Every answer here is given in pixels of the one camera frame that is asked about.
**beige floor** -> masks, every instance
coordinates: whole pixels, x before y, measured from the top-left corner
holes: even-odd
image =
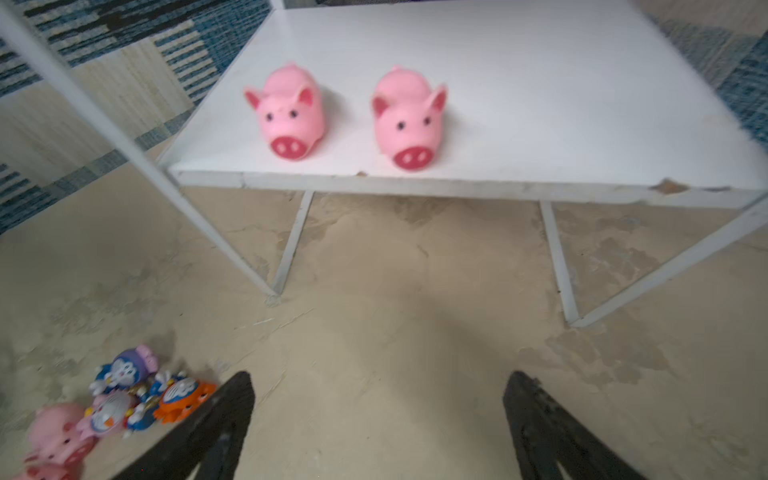
[[[186,190],[271,277],[300,195]],[[557,205],[582,310],[733,216]],[[500,402],[537,376],[650,478],[768,476],[768,232],[564,327],[531,203],[320,195],[282,304],[130,166],[0,237],[0,477],[46,403],[139,342],[258,395],[238,478],[517,478]],[[258,326],[256,322],[272,319]],[[109,478],[166,430],[108,439]]]

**white metal frame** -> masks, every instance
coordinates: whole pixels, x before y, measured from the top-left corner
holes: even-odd
[[[285,8],[282,0],[270,0],[273,8]],[[177,185],[125,134],[120,127],[99,107],[96,101],[69,74],[69,67],[38,38],[23,18],[0,0],[0,35],[16,50],[50,85],[72,105],[72,107],[100,134],[107,138],[187,219],[206,236],[237,266],[256,286],[270,297],[277,297],[285,287],[293,255],[301,237],[306,216],[312,203],[314,191],[307,190],[302,198],[296,221],[288,237],[283,258],[278,266],[272,286],[252,268],[248,262],[227,242],[226,239],[187,200]],[[639,279],[615,295],[603,305],[585,316],[579,316],[568,275],[568,265],[560,244],[554,211],[549,201],[542,201],[541,214],[550,244],[555,278],[560,291],[563,311],[568,324],[586,326],[621,308],[648,290],[700,262],[709,255],[730,245],[749,233],[768,224],[768,195],[746,207],[736,219],[669,260],[660,268]]]

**pile of toys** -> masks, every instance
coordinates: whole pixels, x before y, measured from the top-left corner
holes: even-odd
[[[160,372],[146,345],[125,350],[97,372],[89,386],[92,407],[58,403],[37,411],[27,437],[32,451],[14,480],[76,480],[98,439],[118,432],[125,437],[156,420],[183,420],[216,390],[184,372]]]

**shelf surface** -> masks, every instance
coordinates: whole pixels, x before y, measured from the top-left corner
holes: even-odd
[[[328,131],[281,160],[243,88],[295,61]],[[434,164],[398,169],[370,98],[392,66],[449,88]],[[768,159],[625,0],[455,0],[274,11],[161,158],[181,185],[742,207]]]

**orange doraemon toy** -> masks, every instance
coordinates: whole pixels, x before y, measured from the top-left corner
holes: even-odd
[[[163,393],[160,406],[154,411],[154,418],[163,423],[184,420],[215,391],[216,386],[212,383],[191,378],[179,379]]]

